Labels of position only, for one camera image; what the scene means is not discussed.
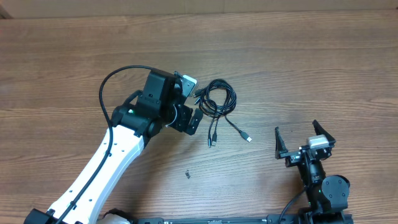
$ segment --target black cable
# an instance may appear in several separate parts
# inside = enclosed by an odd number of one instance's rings
[[[222,106],[217,105],[215,101],[213,101],[210,98],[210,91],[215,90],[215,89],[223,89],[226,91],[226,97],[225,101]],[[233,124],[226,116],[230,112],[232,112],[235,107],[236,107],[236,93],[232,86],[228,84],[225,80],[223,79],[215,79],[209,83],[208,86],[206,86],[203,89],[197,90],[195,92],[194,97],[198,97],[197,103],[199,103],[199,109],[203,112],[203,114],[213,118],[210,123],[209,127],[209,132],[208,132],[208,145],[211,147],[211,145],[215,146],[217,142],[217,125],[220,117],[224,116],[225,120],[234,127],[241,136],[246,139],[248,142],[251,141],[251,138],[247,133],[244,131],[240,130],[235,124]],[[215,124],[215,130],[213,134],[213,138],[210,136],[211,133],[211,127],[213,126],[214,122],[216,121]]]
[[[297,199],[299,199],[299,197],[300,197],[307,189],[308,189],[308,187],[305,186],[304,189],[303,189],[301,192],[299,192],[296,196],[294,196],[294,198],[292,198],[292,199],[288,202],[288,204],[285,206],[285,208],[283,209],[282,213],[280,214],[278,224],[281,224],[282,217],[285,215],[285,212],[287,211],[287,209],[289,209],[289,207],[290,207],[291,205],[293,205],[294,202],[296,202]]]
[[[60,218],[57,220],[57,222],[55,224],[59,224],[62,222],[62,220],[68,215],[68,213],[70,212],[70,210],[76,205],[77,201],[80,199],[80,197],[83,195],[83,193],[86,191],[86,189],[88,188],[88,186],[90,186],[90,184],[92,183],[92,181],[94,180],[94,178],[97,176],[98,172],[101,170],[102,166],[104,165],[106,159],[108,158],[109,154],[111,153],[111,148],[112,148],[112,143],[113,143],[113,129],[112,129],[112,123],[111,120],[108,116],[108,113],[106,112],[106,108],[102,99],[102,91],[104,89],[105,83],[106,81],[108,81],[109,78],[111,78],[114,74],[126,70],[126,69],[130,69],[130,68],[144,68],[144,69],[148,69],[148,70],[155,70],[155,68],[152,67],[148,67],[148,66],[144,66],[144,65],[129,65],[129,66],[125,66],[122,68],[119,68],[113,72],[111,72],[108,76],[105,77],[105,79],[102,81],[101,86],[99,87],[99,104],[101,105],[101,109],[102,112],[104,113],[105,116],[105,120],[106,123],[108,124],[108,128],[109,128],[109,143],[108,143],[108,149],[105,152],[105,155],[102,159],[102,161],[100,162],[100,164],[98,165],[97,169],[94,171],[93,175],[90,177],[90,179],[88,179],[87,183],[84,185],[84,187],[80,190],[80,192],[77,194],[77,196],[75,197],[75,199],[73,199],[73,201],[70,202],[68,208],[62,213],[62,215],[60,216]]]
[[[126,100],[124,100],[123,105],[128,105],[129,103],[131,103],[131,101],[132,101],[133,99],[135,99],[137,96],[139,96],[139,95],[141,95],[141,94],[142,94],[142,91],[141,91],[141,90],[135,91],[135,92],[132,93],[129,97],[127,97]]]
[[[287,209],[289,209],[289,207],[297,200],[299,199],[299,197],[308,189],[311,188],[312,186],[312,179],[311,179],[311,172],[310,172],[310,163],[308,161],[307,155],[306,153],[303,153],[302,156],[304,157],[305,160],[305,165],[307,166],[307,185],[304,186],[304,189],[298,193],[292,200],[290,200],[290,202],[285,206],[285,208],[283,209],[282,213],[280,214],[279,217],[279,221],[278,224],[281,224],[282,221],[282,217],[285,215],[285,212],[287,211]]]

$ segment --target wood grain surface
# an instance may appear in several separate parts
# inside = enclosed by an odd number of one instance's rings
[[[178,70],[200,86],[226,79],[238,95],[229,118],[253,141],[224,119],[211,149],[208,118],[194,136],[166,129],[129,166],[103,212],[280,213],[302,183],[297,168],[274,158],[274,128],[295,150],[315,135],[317,119],[337,140],[326,173],[351,181],[347,213],[356,223],[398,223],[394,10],[1,20],[0,223],[45,211],[72,184],[106,130],[100,83],[130,64]],[[112,78],[108,111],[142,89],[146,76],[131,70]]]
[[[0,0],[5,18],[395,9],[398,0]]]

